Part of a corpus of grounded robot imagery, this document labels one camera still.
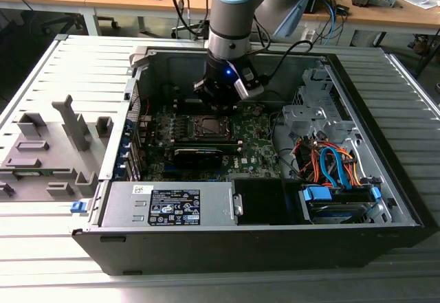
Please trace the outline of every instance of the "motherboard chip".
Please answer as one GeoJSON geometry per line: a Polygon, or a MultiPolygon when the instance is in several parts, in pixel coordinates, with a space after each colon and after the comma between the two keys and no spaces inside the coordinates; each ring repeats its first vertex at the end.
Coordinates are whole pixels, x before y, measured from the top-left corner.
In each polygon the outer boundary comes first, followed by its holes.
{"type": "Polygon", "coordinates": [[[220,121],[217,119],[203,119],[202,131],[204,135],[220,135],[220,121]]]}
{"type": "Polygon", "coordinates": [[[193,120],[194,138],[198,140],[231,138],[230,124],[227,117],[198,116],[193,120]]]}

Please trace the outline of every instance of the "gray plastic bracket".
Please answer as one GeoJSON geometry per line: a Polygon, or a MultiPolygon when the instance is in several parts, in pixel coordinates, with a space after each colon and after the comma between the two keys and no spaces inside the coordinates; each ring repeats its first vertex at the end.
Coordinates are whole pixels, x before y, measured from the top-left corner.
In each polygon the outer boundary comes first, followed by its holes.
{"type": "Polygon", "coordinates": [[[76,179],[76,176],[78,176],[78,174],[73,168],[68,171],[54,171],[54,177],[57,179],[76,179]]]}
{"type": "Polygon", "coordinates": [[[101,116],[96,120],[95,127],[99,138],[108,138],[113,130],[113,121],[109,116],[101,116]]]}
{"type": "Polygon", "coordinates": [[[7,167],[15,167],[15,168],[40,168],[41,161],[37,158],[28,158],[28,159],[9,159],[6,162],[5,166],[7,167]]]}
{"type": "Polygon", "coordinates": [[[82,116],[76,117],[72,109],[72,96],[68,95],[64,102],[52,102],[52,106],[60,112],[65,124],[65,130],[70,134],[77,150],[87,150],[89,142],[85,139],[85,124],[82,116]]]}
{"type": "Polygon", "coordinates": [[[49,149],[49,144],[45,140],[28,140],[18,142],[15,148],[20,152],[44,151],[49,149]]]}
{"type": "Polygon", "coordinates": [[[53,197],[65,197],[66,195],[74,195],[74,190],[69,183],[51,182],[47,183],[47,192],[53,197]]]}
{"type": "Polygon", "coordinates": [[[0,181],[18,181],[20,177],[16,176],[14,172],[0,172],[0,181]]]}
{"type": "Polygon", "coordinates": [[[25,137],[40,137],[37,128],[39,126],[46,126],[46,123],[38,113],[24,113],[17,122],[17,126],[25,137]]]}
{"type": "Polygon", "coordinates": [[[93,172],[90,180],[86,181],[84,174],[80,172],[76,177],[75,185],[84,197],[92,197],[95,195],[96,188],[98,187],[98,176],[93,172]]]}
{"type": "Polygon", "coordinates": [[[0,196],[11,197],[14,195],[14,189],[11,188],[7,183],[0,183],[0,196]]]}

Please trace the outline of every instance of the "motherboard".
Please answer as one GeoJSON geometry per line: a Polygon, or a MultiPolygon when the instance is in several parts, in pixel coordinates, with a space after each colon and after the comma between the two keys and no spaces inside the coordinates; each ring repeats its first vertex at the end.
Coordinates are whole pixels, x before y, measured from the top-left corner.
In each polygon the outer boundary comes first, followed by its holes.
{"type": "Polygon", "coordinates": [[[279,178],[269,111],[246,103],[230,116],[163,106],[146,124],[145,181],[230,181],[279,178]]]}

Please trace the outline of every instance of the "gray robot arm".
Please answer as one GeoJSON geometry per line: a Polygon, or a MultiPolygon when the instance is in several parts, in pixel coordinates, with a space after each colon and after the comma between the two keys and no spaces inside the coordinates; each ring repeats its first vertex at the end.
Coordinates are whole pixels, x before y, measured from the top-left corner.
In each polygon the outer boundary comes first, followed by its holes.
{"type": "MultiPolygon", "coordinates": [[[[203,80],[195,84],[195,92],[220,112],[228,111],[239,100],[253,98],[264,91],[264,82],[248,56],[254,15],[263,1],[212,0],[206,70],[203,80]]],[[[293,31],[292,26],[295,28],[298,24],[304,10],[301,7],[292,10],[292,7],[293,4],[277,33],[286,35],[286,32],[293,31]]]]}

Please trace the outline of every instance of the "side panel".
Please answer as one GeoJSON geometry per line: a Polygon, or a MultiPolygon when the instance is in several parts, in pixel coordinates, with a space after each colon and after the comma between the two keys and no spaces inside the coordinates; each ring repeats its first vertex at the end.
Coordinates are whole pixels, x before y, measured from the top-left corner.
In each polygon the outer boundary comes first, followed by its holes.
{"type": "Polygon", "coordinates": [[[362,267],[430,233],[405,228],[98,234],[73,238],[112,276],[362,267]]]}

